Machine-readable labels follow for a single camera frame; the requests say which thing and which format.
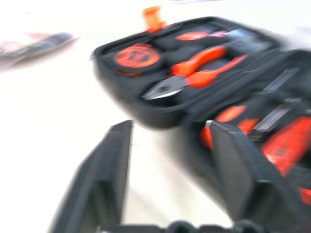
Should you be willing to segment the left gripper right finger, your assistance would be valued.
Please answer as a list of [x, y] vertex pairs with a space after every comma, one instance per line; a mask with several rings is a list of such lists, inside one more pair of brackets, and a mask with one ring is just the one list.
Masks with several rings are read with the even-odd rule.
[[208, 120], [206, 127], [229, 216], [274, 233], [306, 233], [308, 208], [298, 188], [237, 127], [214, 120]]

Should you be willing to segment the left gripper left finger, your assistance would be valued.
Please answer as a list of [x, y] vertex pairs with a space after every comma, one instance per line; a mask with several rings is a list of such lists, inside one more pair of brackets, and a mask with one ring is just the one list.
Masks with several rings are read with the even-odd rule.
[[96, 233], [122, 219], [133, 122], [111, 126], [81, 163], [65, 196], [52, 233]]

